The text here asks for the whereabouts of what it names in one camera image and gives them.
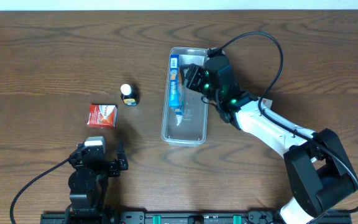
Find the white bottle cap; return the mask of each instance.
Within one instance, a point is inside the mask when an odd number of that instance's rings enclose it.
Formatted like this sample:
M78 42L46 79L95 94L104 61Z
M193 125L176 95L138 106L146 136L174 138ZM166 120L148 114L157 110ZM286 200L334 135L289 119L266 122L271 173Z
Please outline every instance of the white bottle cap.
M130 93L132 93L131 86L128 84L123 84L121 86L121 93L124 95L129 95Z

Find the toothpaste tube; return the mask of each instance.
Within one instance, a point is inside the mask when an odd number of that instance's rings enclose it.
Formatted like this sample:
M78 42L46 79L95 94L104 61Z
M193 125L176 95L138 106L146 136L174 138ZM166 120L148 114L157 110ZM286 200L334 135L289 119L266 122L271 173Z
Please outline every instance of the toothpaste tube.
M183 109L185 107L185 88L182 84L179 67L179 55L171 55L169 63L169 107L173 109L177 116L183 116Z

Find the red box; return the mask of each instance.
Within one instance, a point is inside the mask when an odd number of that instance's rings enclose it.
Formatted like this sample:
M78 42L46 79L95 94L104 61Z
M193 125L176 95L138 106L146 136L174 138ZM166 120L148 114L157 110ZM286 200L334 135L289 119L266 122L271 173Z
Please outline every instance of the red box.
M117 106L90 105L89 120L86 124L91 128L115 128L117 120Z

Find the wooden table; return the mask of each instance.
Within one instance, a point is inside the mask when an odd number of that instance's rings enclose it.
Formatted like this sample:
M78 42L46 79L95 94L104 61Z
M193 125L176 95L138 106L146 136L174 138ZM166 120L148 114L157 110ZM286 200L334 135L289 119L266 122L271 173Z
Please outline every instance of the wooden table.
M160 137L170 49L219 46L255 30L276 37L285 55L268 96L272 109L337 132L358 175L358 11L0 12L0 223L9 223L12 199L28 181L99 135L109 159L123 139L130 165L111 179L108 204L148 211L286 204L283 159L213 108L202 146L173 147ZM278 68L278 52L263 37L238 40L226 53L241 87L257 95ZM139 86L138 106L123 105L123 83ZM117 129L87 128L91 103L117 103ZM66 164L28 188L17 222L64 210L72 172ZM357 204L354 194L337 207Z

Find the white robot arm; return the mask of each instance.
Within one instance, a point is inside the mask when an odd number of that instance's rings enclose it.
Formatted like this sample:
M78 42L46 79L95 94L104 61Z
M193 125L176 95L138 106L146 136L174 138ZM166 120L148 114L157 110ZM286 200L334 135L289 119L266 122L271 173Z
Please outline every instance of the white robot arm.
M190 90L202 93L203 98L214 101L216 104L213 105L224 122L253 134L284 158L294 197L280 210L282 219L287 224L316 221L331 207L358 190L356 173L333 131L325 129L317 133L299 127L266 108L262 99L258 100L256 96L239 88L223 48L238 38L253 34L270 38L280 52L280 69L261 96L264 98L282 71L283 54L280 44L263 32L242 34L218 49L209 50L209 59L205 61L204 67L186 65L186 73L181 69L183 84ZM325 160L326 165L316 170L313 162L317 160ZM340 212L356 211L358 206Z

